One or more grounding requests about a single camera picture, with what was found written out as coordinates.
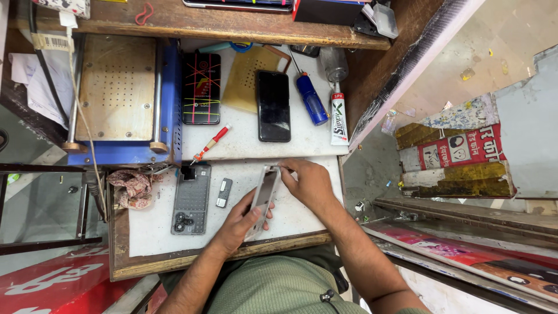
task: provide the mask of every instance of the cloth rag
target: cloth rag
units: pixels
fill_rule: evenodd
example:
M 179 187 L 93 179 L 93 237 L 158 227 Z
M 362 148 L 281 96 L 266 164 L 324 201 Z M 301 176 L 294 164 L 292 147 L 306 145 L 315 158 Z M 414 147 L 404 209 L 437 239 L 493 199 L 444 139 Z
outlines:
M 110 184 L 123 187 L 114 191 L 118 203 L 133 210 L 141 210 L 151 204 L 153 182 L 162 182 L 162 179 L 161 174 L 146 175 L 139 170 L 118 170 L 107 177 Z

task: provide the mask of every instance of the hand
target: hand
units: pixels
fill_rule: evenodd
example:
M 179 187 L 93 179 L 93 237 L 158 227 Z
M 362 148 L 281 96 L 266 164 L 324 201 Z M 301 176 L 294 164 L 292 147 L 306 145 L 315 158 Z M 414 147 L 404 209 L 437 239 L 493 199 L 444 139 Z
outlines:
M 256 189 L 248 192 L 248 194 L 246 194 L 238 202 L 238 204 L 230 210 L 227 219 L 225 219 L 225 222 L 208 245 L 216 246 L 219 250 L 222 250 L 226 255 L 225 258 L 236 252 L 238 247 L 244 241 L 246 232 L 254 225 L 254 223 L 256 223 L 261 214 L 261 209 L 259 209 L 259 207 L 254 207 L 252 210 L 248 211 L 252 205 L 252 201 L 254 200 L 255 193 Z M 266 214 L 268 219 L 273 218 L 273 214 L 271 213 L 271 209 L 273 208 L 275 208 L 275 204 L 271 202 L 270 210 L 268 210 Z M 267 225 L 267 221 L 263 223 L 263 229 L 270 229 Z
M 329 172 L 322 166 L 307 160 L 289 158 L 279 163 L 281 180 L 291 194 L 320 218 L 332 204 L 339 204 L 333 195 Z M 295 180 L 294 170 L 299 180 Z

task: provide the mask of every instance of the red rubber band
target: red rubber band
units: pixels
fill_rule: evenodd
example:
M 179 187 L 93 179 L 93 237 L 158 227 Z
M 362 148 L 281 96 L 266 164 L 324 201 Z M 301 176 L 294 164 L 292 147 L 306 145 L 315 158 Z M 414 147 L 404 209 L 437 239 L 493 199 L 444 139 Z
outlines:
M 149 13 L 148 15 L 145 15 L 145 13 L 147 13 L 147 6 L 149 6 L 149 8 L 151 8 L 151 13 Z M 153 15 L 153 13 L 155 13 L 155 10 L 153 9 L 153 6 L 152 6 L 149 2 L 146 2 L 146 3 L 143 5 L 143 12 L 141 12 L 141 13 L 138 14 L 138 15 L 136 15 L 136 24 L 137 24 L 137 25 L 140 25 L 140 26 L 145 25 L 145 22 L 147 21 L 147 19 L 148 19 L 150 16 Z M 142 17 L 143 15 L 145 15 L 145 17 L 143 18 L 143 21 L 140 23 L 140 22 L 138 21 L 138 18 Z

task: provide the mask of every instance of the green shirt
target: green shirt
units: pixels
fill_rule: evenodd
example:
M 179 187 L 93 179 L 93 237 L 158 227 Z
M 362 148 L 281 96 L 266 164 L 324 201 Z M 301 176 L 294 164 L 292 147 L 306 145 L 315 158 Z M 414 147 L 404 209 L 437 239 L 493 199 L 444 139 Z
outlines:
M 335 314 L 320 294 L 335 290 L 331 303 L 340 314 L 366 314 L 337 293 L 333 275 L 306 260 L 287 256 L 249 259 L 225 280 L 208 314 Z M 404 309 L 397 314 L 428 314 Z

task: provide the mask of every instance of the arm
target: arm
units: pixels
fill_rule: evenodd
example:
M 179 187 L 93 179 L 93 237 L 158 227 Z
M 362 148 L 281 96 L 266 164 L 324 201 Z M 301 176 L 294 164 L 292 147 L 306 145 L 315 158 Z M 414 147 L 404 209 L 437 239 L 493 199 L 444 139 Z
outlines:
M 223 263 L 237 251 L 246 232 L 259 218 L 261 210 L 258 207 L 242 216 L 252 204 L 255 193 L 256 189 L 253 189 L 230 210 L 223 226 L 194 260 L 157 314 L 201 313 Z M 267 211 L 266 217 L 273 217 L 271 211 Z M 267 222 L 264 222 L 263 229 L 269 229 Z
M 403 308 L 427 308 L 387 257 L 376 247 L 333 195 L 328 171 L 300 159 L 280 163 L 281 178 L 293 196 L 331 233 L 351 283 L 373 313 L 395 314 Z M 298 181 L 287 170 L 296 172 Z

